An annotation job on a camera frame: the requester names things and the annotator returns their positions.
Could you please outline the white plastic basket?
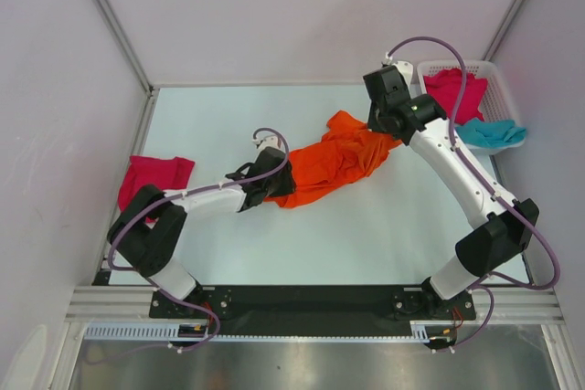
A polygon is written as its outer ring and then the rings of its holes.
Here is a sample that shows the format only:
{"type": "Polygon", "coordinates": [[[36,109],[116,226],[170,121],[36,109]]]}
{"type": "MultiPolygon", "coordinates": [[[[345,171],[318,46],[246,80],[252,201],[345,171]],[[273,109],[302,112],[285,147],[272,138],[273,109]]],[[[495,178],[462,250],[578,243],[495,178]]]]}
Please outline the white plastic basket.
{"type": "MultiPolygon", "coordinates": [[[[466,87],[466,74],[473,73],[477,78],[487,79],[488,88],[484,94],[483,100],[479,106],[480,112],[483,114],[483,121],[493,122],[501,120],[513,120],[516,125],[524,127],[517,115],[515,105],[513,103],[511,92],[509,91],[505,80],[499,73],[497,67],[487,61],[467,60],[464,62],[465,69],[461,69],[463,73],[462,86],[453,110],[453,118],[463,99],[463,94],[466,87]]],[[[443,69],[460,69],[460,65],[456,61],[435,60],[422,62],[417,66],[417,74],[420,81],[421,90],[424,94],[428,94],[424,85],[424,76],[433,76],[443,69]]],[[[508,147],[519,147],[524,142],[518,145],[508,147]]],[[[501,149],[484,149],[468,145],[468,148],[476,154],[495,155],[508,148],[501,149]]]]}

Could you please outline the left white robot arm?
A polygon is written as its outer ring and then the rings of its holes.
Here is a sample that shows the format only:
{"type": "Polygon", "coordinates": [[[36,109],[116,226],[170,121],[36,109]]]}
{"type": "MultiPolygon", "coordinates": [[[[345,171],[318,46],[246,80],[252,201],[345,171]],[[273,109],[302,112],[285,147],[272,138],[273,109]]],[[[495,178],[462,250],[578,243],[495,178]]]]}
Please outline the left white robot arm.
{"type": "Polygon", "coordinates": [[[295,189],[288,156],[268,146],[254,162],[215,185],[166,192],[153,184],[143,186],[111,226],[107,240],[130,269],[165,291],[171,307],[189,317],[200,310],[202,295],[200,284],[175,257],[187,217],[241,213],[295,189]]]}

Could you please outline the crimson t shirt in basket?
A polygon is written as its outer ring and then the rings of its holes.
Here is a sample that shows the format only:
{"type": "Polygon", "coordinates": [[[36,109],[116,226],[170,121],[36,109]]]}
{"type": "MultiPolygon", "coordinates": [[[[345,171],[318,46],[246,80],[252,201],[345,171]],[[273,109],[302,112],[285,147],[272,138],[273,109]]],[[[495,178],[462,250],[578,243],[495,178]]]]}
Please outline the crimson t shirt in basket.
{"type": "MultiPolygon", "coordinates": [[[[449,118],[453,119],[454,106],[463,81],[462,71],[458,68],[443,69],[433,76],[424,76],[423,80],[427,93],[441,105],[449,118]]],[[[456,124],[464,125],[474,118],[480,121],[484,119],[479,106],[487,88],[487,79],[477,78],[473,73],[466,74],[463,99],[454,118],[456,124]]]]}

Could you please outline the aluminium frame rail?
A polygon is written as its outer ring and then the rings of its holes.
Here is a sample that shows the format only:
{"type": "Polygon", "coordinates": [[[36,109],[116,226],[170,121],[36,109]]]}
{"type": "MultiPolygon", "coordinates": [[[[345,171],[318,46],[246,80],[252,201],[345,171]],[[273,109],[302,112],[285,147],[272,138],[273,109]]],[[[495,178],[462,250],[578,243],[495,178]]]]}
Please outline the aluminium frame rail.
{"type": "Polygon", "coordinates": [[[467,292],[476,311],[474,321],[453,320],[447,325],[414,321],[403,336],[385,337],[268,337],[225,336],[220,320],[208,305],[192,304],[202,312],[194,320],[153,319],[149,315],[151,299],[160,292],[147,286],[78,287],[66,313],[65,321],[80,328],[82,334],[95,340],[146,341],[172,345],[193,345],[206,338],[213,341],[274,342],[382,342],[431,343],[453,345],[464,331],[488,323],[500,325],[561,324],[563,317],[552,290],[524,290],[511,286],[485,286],[467,292]]]}

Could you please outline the teal t shirt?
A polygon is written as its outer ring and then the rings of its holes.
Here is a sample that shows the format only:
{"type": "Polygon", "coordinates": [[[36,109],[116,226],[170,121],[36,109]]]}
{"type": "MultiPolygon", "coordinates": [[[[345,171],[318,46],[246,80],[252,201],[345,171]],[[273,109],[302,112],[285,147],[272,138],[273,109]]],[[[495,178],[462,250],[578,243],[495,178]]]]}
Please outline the teal t shirt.
{"type": "Polygon", "coordinates": [[[527,137],[527,129],[513,120],[486,122],[477,118],[455,128],[468,145],[484,149],[501,149],[520,144],[527,137]]]}

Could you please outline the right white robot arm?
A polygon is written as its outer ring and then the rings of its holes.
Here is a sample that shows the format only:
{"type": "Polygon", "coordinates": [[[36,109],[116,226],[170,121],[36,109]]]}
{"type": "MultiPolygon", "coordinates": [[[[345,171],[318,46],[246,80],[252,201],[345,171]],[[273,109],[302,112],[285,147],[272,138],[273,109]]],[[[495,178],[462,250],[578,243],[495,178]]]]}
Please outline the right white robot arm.
{"type": "Polygon", "coordinates": [[[397,67],[367,73],[363,80],[370,99],[368,128],[402,141],[423,158],[472,228],[456,243],[454,256],[423,283],[422,309],[442,318],[457,295],[528,247],[539,211],[532,200],[520,202],[492,181],[466,145],[450,138],[446,111],[429,94],[411,97],[397,67]]]}

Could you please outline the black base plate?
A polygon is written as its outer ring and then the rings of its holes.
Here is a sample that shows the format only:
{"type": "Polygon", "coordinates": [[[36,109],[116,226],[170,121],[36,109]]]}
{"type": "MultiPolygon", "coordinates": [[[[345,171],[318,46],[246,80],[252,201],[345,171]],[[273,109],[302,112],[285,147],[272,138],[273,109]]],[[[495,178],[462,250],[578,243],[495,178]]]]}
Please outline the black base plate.
{"type": "Polygon", "coordinates": [[[179,305],[156,292],[153,319],[194,320],[208,305],[221,334],[268,337],[385,337],[410,333],[414,321],[474,321],[472,296],[440,300],[419,285],[228,286],[198,288],[179,305]]]}

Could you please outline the folded crimson t shirt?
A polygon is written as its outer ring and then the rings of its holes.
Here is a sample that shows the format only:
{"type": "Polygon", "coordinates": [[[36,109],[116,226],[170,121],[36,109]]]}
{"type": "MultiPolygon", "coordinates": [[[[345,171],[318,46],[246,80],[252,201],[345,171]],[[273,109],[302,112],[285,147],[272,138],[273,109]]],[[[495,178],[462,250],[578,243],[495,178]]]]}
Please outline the folded crimson t shirt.
{"type": "Polygon", "coordinates": [[[133,155],[118,193],[118,208],[122,213],[145,185],[160,191],[185,189],[196,163],[183,157],[159,159],[133,155]]]}

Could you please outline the orange t shirt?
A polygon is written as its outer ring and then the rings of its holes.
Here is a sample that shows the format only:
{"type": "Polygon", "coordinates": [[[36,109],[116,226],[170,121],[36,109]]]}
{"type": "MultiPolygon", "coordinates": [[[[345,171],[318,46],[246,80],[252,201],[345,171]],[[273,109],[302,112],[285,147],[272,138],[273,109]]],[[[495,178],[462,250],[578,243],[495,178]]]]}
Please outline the orange t shirt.
{"type": "Polygon", "coordinates": [[[338,111],[327,122],[320,142],[289,154],[292,178],[296,184],[290,195],[268,200],[280,208],[309,205],[334,190],[369,177],[401,146],[392,136],[372,132],[367,125],[346,111],[338,111]]]}

